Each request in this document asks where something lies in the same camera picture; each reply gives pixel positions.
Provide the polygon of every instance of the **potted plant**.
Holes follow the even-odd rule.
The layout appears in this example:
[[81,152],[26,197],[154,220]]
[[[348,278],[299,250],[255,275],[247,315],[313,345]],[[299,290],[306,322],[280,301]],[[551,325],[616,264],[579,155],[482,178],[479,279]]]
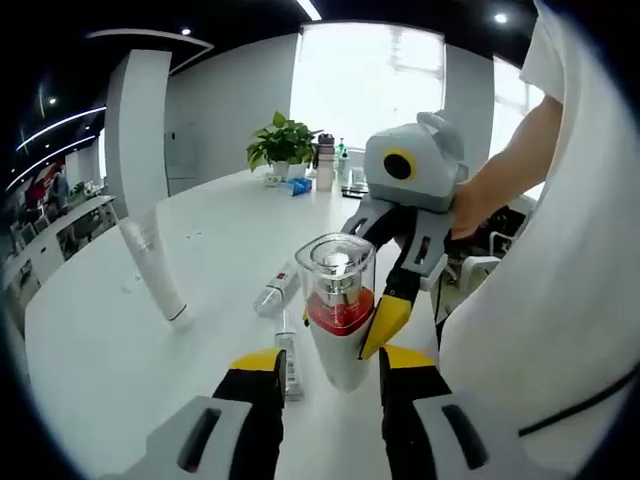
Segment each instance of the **potted plant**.
[[273,166],[275,175],[286,178],[289,165],[301,165],[304,168],[313,160],[311,140],[320,131],[309,131],[304,123],[287,120],[282,113],[276,111],[271,125],[252,135],[257,140],[247,147],[249,168],[253,172],[265,160]]

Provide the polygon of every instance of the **white tabletop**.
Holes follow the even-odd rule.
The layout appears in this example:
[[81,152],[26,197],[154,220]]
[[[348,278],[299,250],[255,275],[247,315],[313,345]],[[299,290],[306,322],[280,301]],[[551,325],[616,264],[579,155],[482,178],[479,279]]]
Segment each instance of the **white tabletop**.
[[73,210],[69,211],[66,215],[61,215],[51,225],[40,232],[36,237],[22,250],[16,257],[10,257],[3,268],[3,288],[6,288],[9,283],[13,281],[16,274],[22,267],[25,266],[27,261],[34,255],[34,253],[42,246],[51,240],[52,236],[57,235],[66,227],[79,220],[92,210],[113,201],[115,197],[109,195],[100,195],[98,197],[91,198],[86,202],[78,205]]
[[[26,311],[26,348],[37,406],[90,477],[126,470],[148,433],[197,395],[210,396],[231,361],[273,346],[274,325],[253,301],[304,243],[338,231],[358,200],[312,192],[288,197],[241,172],[161,202],[170,268],[192,325],[164,321],[118,228],[66,262]],[[377,289],[399,253],[378,254]],[[290,304],[302,313],[298,294]],[[394,343],[433,349],[433,313],[421,294]],[[381,438],[377,356],[361,388],[331,387],[307,328],[298,323],[305,398],[288,403],[276,478],[390,478]]]

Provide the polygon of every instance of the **black ceiling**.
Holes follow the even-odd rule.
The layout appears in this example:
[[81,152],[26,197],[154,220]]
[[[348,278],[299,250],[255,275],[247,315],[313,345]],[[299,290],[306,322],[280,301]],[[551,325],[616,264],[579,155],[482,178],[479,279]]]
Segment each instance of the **black ceiling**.
[[[536,11],[530,0],[312,0],[323,20],[368,20],[400,23],[441,32],[448,43],[491,57],[521,64],[526,54]],[[208,56],[269,37],[294,33],[309,18],[295,0],[110,0],[89,4],[68,1],[34,13],[32,31],[52,45],[38,65],[30,101],[22,105],[14,142],[75,113],[103,105],[110,73],[132,48],[168,50],[172,67],[202,47],[171,39],[140,36],[85,39],[89,32],[111,28],[143,28],[179,33],[188,26],[192,37],[214,44]],[[498,26],[493,15],[506,12],[510,21]],[[49,97],[58,102],[51,106]],[[5,162],[2,177],[9,183],[30,165],[65,145],[102,128],[104,115],[83,117],[43,135]]]

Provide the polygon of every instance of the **ceiling light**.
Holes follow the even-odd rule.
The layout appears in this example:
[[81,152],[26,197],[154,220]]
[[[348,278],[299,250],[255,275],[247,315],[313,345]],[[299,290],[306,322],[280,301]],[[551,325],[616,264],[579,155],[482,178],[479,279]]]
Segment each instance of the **ceiling light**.
[[318,13],[318,10],[316,10],[316,7],[313,6],[313,3],[311,3],[311,0],[296,0],[296,1],[302,7],[302,9],[305,12],[307,12],[307,15],[309,15],[309,18],[311,20],[313,20],[314,22],[317,20],[322,20],[322,17]]
[[106,110],[106,109],[107,109],[107,107],[94,108],[92,110],[87,110],[86,112],[78,113],[76,115],[71,115],[70,117],[64,118],[64,119],[60,120],[59,122],[54,123],[53,125],[49,125],[48,127],[43,128],[39,132],[34,133],[29,138],[27,138],[24,142],[22,142],[20,145],[18,145],[18,147],[16,148],[16,152],[18,150],[20,150],[22,147],[24,147],[27,143],[32,142],[33,140],[38,138],[40,135],[44,135],[45,133],[53,130],[54,128],[59,127],[60,125],[63,125],[65,123],[67,123],[67,122],[71,122],[71,121],[75,120],[76,118],[84,117],[85,115],[91,115],[92,113],[101,112],[101,111]]
[[5,192],[7,192],[7,191],[8,191],[11,187],[13,187],[13,186],[15,185],[15,183],[16,183],[18,180],[20,180],[20,179],[22,179],[22,182],[24,182],[24,178],[22,178],[22,177],[24,177],[27,173],[29,173],[31,170],[33,170],[34,168],[36,168],[36,167],[37,167],[38,165],[40,165],[41,163],[46,162],[47,160],[49,160],[51,157],[53,157],[53,156],[55,156],[55,155],[58,155],[58,154],[59,154],[59,153],[61,153],[61,152],[64,152],[64,151],[65,151],[65,150],[67,150],[68,148],[75,147],[76,145],[79,145],[79,144],[81,144],[81,143],[83,143],[83,142],[86,142],[86,141],[88,141],[88,140],[91,140],[91,139],[93,139],[93,138],[96,138],[96,136],[95,136],[95,135],[91,135],[90,137],[83,138],[82,140],[78,140],[77,142],[73,142],[72,144],[67,145],[66,147],[62,147],[60,150],[56,150],[55,152],[50,153],[49,155],[47,155],[46,157],[44,157],[42,160],[38,160],[36,163],[34,163],[33,165],[31,165],[29,168],[27,168],[27,169],[26,169],[24,172],[22,172],[20,175],[18,175],[18,177],[16,177],[16,179],[15,179],[13,182],[11,182],[11,183],[9,184],[9,186],[8,186],[7,188],[5,188],[5,189],[4,189],[4,191],[5,191]]

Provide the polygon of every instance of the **window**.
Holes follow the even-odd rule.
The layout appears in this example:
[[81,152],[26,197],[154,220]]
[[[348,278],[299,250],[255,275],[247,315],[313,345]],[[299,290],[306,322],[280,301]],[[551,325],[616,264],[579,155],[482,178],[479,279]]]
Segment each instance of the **window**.
[[442,36],[367,23],[307,25],[298,41],[291,118],[364,149],[385,128],[443,103]]
[[520,69],[497,57],[493,65],[495,103],[490,157],[504,150],[522,119],[544,98],[542,90],[520,80]]

